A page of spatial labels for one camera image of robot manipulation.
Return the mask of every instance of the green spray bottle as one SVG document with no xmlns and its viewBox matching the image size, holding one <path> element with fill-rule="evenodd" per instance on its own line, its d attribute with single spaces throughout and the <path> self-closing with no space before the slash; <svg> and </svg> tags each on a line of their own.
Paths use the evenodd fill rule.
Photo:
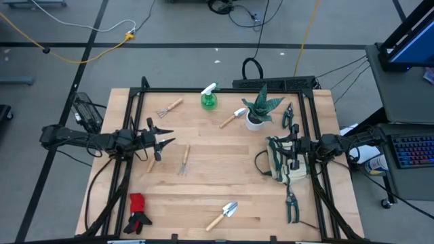
<svg viewBox="0 0 434 244">
<path fill-rule="evenodd" d="M 217 88 L 218 83 L 213 83 L 205 88 L 201 94 L 201 105 L 205 110 L 214 110 L 217 108 L 217 96 L 212 91 Z"/>
</svg>

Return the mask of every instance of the wooden table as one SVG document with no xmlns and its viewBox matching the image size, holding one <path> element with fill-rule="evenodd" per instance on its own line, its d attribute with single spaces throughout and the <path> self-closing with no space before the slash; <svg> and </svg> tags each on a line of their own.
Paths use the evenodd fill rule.
<svg viewBox="0 0 434 244">
<path fill-rule="evenodd" d="M 113 89 L 106 111 L 102 132 L 121 129 L 129 89 Z M 321 132 L 339 132 L 336 113 L 330 91 L 315 90 L 315 105 Z M 294 103 L 294 123 L 300 125 L 303 135 L 300 107 L 297 95 L 269 94 L 269 98 L 285 97 L 271 116 L 275 123 L 267 123 L 260 132 L 249 131 L 245 116 L 235 119 L 225 128 L 218 125 L 243 107 L 242 98 L 254 101 L 256 94 L 217 94 L 218 108 L 212 112 L 203 110 L 200 94 L 196 93 L 150 93 L 144 97 L 141 124 L 146 127 L 146 118 L 152 117 L 154 124 L 162 129 L 173 129 L 158 139 L 176 140 L 163 151 L 161 162 L 157 162 L 151 173 L 147 173 L 149 161 L 134 159 L 129 193 L 139 192 L 146 197 L 145 214 L 153 221 L 144 226 L 140 235 L 122 234 L 122 238 L 170 239 L 177 233 L 179 239 L 227 239 L 269 240 L 271 235 L 280 241 L 320 241 L 319 231 L 303 223 L 288 224 L 286 214 L 285 186 L 268 176 L 262 176 L 254 166 L 255 155 L 264 150 L 266 136 L 286 136 L 282 129 L 283 111 L 290 102 Z M 160 119 L 156 112 L 168 107 L 179 98 L 184 103 Z M 313 126 L 307 106 L 311 135 Z M 178 176 L 186 145 L 190 144 L 187 176 Z M 344 157 L 336 159 L 347 164 Z M 90 180 L 107 162 L 107 156 L 95 159 Z M 261 168 L 267 168 L 266 156 L 259 158 Z M 97 178 L 90 197 L 89 223 L 92 223 L 106 205 L 114 163 L 111 163 Z M 336 208 L 354 231 L 363 236 L 361 221 L 350 174 L 342 166 L 328 165 L 330 182 Z M 318 227 L 317 213 L 311 179 L 305 178 L 292 186 L 300 206 L 300 220 Z M 225 218 L 215 229 L 206 232 L 206 226 L 222 212 L 229 201 L 238 201 L 238 210 L 231 218 Z M 77 225 L 77 234 L 84 231 L 84 206 Z M 130 215 L 130 200 L 127 200 L 124 225 Z M 114 232 L 117 207 L 112 212 L 109 234 Z M 330 215 L 324 213 L 328 236 L 332 237 Z"/>
</svg>

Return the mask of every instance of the tool bag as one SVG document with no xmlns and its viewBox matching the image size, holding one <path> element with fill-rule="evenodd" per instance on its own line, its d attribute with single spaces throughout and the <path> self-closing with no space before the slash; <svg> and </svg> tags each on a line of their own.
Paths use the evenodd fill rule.
<svg viewBox="0 0 434 244">
<path fill-rule="evenodd" d="M 290 168 L 290 165 L 293 161 L 290 154 L 282 153 L 282 150 L 291 150 L 292 142 L 280 142 L 280 138 L 278 137 L 267 137 L 267 149 L 259 152 L 255 157 L 255 166 L 258 171 L 264 176 L 271 176 L 276 181 L 286 185 L 286 194 L 287 200 L 286 205 L 288 208 L 288 223 L 291 220 L 291 206 L 296 208 L 296 219 L 293 223 L 299 222 L 299 213 L 298 213 L 298 203 L 296 201 L 295 194 L 292 192 L 290 187 L 291 184 L 296 183 L 297 181 L 305 178 L 309 174 L 309 167 L 305 162 L 305 159 L 302 155 L 297 155 L 297 159 L 299 161 L 299 168 L 297 170 L 293 170 Z M 270 170 L 263 172 L 259 169 L 256 160 L 259 155 L 262 153 L 267 153 Z"/>
</svg>

